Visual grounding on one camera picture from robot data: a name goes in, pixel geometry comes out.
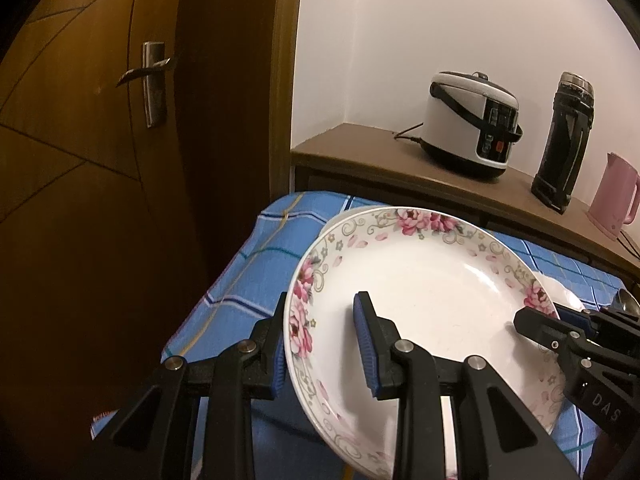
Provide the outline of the white black rice cooker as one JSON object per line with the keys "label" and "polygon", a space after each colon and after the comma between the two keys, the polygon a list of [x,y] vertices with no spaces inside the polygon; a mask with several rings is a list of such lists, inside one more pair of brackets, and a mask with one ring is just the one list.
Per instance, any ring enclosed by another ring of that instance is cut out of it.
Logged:
{"label": "white black rice cooker", "polygon": [[442,166],[478,180],[506,172],[523,135],[514,94],[482,73],[443,70],[428,88],[419,142]]}

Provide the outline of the metal spoon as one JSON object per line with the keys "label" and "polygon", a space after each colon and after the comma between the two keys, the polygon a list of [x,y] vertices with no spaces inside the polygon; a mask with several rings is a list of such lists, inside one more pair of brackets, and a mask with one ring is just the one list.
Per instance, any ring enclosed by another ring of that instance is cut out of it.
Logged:
{"label": "metal spoon", "polygon": [[611,308],[634,315],[637,318],[640,316],[640,302],[626,288],[621,288],[615,293]]}

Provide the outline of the brown wooden door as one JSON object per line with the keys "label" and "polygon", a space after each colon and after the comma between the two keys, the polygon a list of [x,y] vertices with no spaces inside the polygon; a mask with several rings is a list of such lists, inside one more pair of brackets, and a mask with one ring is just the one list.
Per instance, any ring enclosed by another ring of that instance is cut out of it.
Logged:
{"label": "brown wooden door", "polygon": [[[1,62],[1,474],[89,428],[288,192],[299,0],[40,0]],[[177,59],[145,123],[142,44]]]}

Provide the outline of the small white dish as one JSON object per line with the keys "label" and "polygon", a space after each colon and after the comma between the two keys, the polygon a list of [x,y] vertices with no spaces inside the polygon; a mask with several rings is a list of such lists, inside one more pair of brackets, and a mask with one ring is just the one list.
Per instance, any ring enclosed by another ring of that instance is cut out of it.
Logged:
{"label": "small white dish", "polygon": [[555,303],[567,309],[574,310],[576,312],[584,312],[586,310],[584,304],[580,299],[562,283],[555,278],[545,276],[540,272],[534,272],[536,280],[542,285],[542,287],[548,292],[549,298]]}

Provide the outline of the brown wooden cabinet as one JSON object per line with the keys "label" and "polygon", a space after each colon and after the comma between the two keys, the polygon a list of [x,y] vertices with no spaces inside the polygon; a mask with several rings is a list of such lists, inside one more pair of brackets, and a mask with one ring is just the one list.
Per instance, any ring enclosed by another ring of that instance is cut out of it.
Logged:
{"label": "brown wooden cabinet", "polygon": [[397,206],[419,206],[468,220],[639,281],[636,244],[623,245],[599,231],[587,207],[572,200],[564,214],[530,192],[527,174],[515,169],[482,182],[434,164],[427,154],[393,133],[343,124],[299,144],[291,152],[296,190],[335,191]]}

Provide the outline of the pink electric kettle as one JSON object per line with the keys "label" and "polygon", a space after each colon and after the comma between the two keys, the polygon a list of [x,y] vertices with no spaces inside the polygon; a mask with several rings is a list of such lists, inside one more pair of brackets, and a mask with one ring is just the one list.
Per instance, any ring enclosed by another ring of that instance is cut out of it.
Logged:
{"label": "pink electric kettle", "polygon": [[638,208],[638,170],[620,155],[608,153],[602,179],[587,210],[588,219],[615,240],[623,226],[634,222]]}

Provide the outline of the floral rimmed white plate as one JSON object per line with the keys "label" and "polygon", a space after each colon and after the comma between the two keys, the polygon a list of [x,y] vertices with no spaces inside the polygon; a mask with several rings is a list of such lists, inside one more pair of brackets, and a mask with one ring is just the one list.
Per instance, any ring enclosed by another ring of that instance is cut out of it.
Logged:
{"label": "floral rimmed white plate", "polygon": [[421,208],[357,208],[332,219],[304,253],[283,315],[300,405],[356,471],[390,478],[397,419],[396,403],[375,400],[364,378],[352,320],[358,292],[433,356],[485,358],[544,429],[554,428],[563,402],[559,365],[513,325],[524,307],[555,315],[528,265],[461,219]]}

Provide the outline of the blue plaid tablecloth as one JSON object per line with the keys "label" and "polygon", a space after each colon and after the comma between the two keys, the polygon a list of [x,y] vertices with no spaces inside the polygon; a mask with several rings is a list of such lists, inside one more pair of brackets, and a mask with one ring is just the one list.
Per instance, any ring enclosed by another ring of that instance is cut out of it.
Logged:
{"label": "blue plaid tablecloth", "polygon": [[[248,336],[254,323],[272,315],[299,258],[340,214],[369,206],[364,198],[331,192],[296,193],[268,206],[227,269],[166,344],[162,356],[181,354],[190,361],[216,356]],[[587,263],[552,252],[524,237],[501,230],[495,237],[533,270],[556,278],[588,308],[608,304],[623,283]],[[284,387],[273,402],[254,405],[254,450],[261,479],[341,479],[354,472],[314,432]]]}

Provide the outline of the black thermos flask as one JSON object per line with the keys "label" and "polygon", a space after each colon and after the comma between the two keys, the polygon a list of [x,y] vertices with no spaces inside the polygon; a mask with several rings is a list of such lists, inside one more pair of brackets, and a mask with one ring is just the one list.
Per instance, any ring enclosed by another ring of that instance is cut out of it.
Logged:
{"label": "black thermos flask", "polygon": [[550,209],[564,214],[584,159],[594,118],[590,82],[563,72],[553,100],[553,114],[544,154],[532,193]]}

